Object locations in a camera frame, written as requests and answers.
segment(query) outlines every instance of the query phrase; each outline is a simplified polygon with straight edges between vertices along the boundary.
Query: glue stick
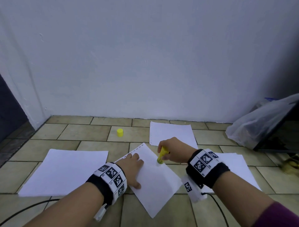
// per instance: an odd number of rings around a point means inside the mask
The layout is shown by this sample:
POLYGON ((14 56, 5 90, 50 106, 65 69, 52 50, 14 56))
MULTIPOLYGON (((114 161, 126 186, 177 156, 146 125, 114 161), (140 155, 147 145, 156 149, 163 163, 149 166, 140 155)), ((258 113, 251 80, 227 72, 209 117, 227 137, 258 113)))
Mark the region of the glue stick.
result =
POLYGON ((164 155, 168 154, 168 153, 169 153, 168 149, 167 149, 166 147, 162 147, 162 148, 161 148, 161 151, 160 151, 160 154, 159 154, 159 157, 158 157, 158 159, 157 159, 157 162, 158 162, 159 164, 163 164, 164 161, 163 161, 161 158, 162 158, 164 155))

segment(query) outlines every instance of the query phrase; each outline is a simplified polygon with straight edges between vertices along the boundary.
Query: yellow bottle cap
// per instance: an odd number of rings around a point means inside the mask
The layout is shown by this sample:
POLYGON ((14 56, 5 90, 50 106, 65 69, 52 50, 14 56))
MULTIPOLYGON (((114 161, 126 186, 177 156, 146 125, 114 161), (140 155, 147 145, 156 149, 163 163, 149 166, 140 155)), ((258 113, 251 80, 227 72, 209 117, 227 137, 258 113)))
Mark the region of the yellow bottle cap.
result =
POLYGON ((158 162, 159 164, 163 164, 164 161, 163 161, 161 158, 162 158, 164 155, 168 154, 168 153, 169 153, 168 149, 167 149, 166 147, 162 147, 162 148, 161 148, 161 151, 160 151, 160 154, 159 154, 159 157, 157 158, 157 162, 158 162))
POLYGON ((123 136, 123 129, 122 129, 122 128, 119 128, 119 129, 117 130, 117 136, 118 136, 118 137, 122 137, 122 136, 123 136))

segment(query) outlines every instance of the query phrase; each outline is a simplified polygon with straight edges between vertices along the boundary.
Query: dark door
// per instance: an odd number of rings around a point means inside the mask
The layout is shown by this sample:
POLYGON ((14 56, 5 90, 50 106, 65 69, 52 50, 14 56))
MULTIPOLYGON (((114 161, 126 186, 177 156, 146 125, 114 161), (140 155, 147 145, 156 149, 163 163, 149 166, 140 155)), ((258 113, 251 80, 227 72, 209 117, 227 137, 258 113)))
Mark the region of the dark door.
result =
POLYGON ((0 75, 0 142, 26 121, 26 114, 0 75))

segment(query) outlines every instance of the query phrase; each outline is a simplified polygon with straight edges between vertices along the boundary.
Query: hand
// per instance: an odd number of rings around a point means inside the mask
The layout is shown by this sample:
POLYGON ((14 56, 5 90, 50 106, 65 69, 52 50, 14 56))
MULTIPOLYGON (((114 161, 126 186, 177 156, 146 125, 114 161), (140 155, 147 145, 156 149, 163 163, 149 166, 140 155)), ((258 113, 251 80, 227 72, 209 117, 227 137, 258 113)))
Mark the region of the hand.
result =
POLYGON ((122 170, 124 171, 127 179, 127 184, 133 186, 136 189, 141 188, 141 184, 136 181, 136 175, 139 172, 140 168, 143 166, 144 161, 138 160, 139 155, 128 154, 126 158, 123 158, 116 162, 122 170))
POLYGON ((162 140, 158 146, 158 153, 160 153, 162 146, 166 147, 169 151, 169 154, 162 157, 164 161, 170 160, 178 163, 187 163, 192 154, 197 151, 197 149, 183 143, 176 137, 162 140))

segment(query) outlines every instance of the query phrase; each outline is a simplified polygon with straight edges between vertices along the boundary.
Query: purple sleeve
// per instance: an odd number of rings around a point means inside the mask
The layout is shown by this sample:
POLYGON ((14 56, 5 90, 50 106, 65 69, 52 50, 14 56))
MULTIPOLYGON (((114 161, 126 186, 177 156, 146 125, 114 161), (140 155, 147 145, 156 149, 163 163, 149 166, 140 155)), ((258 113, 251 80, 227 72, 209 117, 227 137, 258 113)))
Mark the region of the purple sleeve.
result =
POLYGON ((278 202, 269 206, 253 227, 294 227, 299 226, 299 217, 278 202))

